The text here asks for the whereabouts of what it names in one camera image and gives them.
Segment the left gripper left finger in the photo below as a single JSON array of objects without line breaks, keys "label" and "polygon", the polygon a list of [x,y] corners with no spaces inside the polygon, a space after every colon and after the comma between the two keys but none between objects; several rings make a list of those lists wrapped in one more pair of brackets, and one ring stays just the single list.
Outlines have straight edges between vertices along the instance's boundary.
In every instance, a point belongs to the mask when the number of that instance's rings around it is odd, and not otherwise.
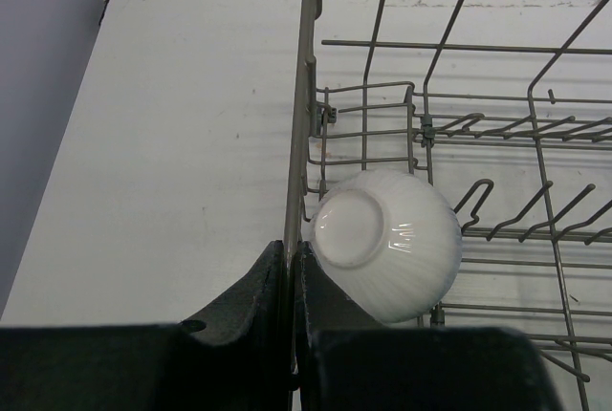
[{"label": "left gripper left finger", "polygon": [[1,332],[4,410],[285,410],[270,242],[249,271],[179,323]]}]

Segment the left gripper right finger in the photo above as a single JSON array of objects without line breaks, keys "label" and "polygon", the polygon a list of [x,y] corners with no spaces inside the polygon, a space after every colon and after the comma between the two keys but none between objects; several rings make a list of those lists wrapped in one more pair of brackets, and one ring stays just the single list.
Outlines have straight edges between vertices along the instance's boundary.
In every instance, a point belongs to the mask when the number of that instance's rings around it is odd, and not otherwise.
[{"label": "left gripper right finger", "polygon": [[295,265],[295,349],[305,410],[559,410],[521,332],[388,329],[322,270],[311,245]]}]

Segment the white ribbed ceramic bowl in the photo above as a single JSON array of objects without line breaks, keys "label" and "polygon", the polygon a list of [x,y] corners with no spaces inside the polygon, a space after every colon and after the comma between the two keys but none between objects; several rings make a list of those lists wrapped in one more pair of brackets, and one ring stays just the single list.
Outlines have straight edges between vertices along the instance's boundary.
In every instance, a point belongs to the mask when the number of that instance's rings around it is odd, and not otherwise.
[{"label": "white ribbed ceramic bowl", "polygon": [[324,272],[366,313],[398,326],[433,309],[462,259],[446,198],[414,175],[362,171],[318,203],[308,239]]}]

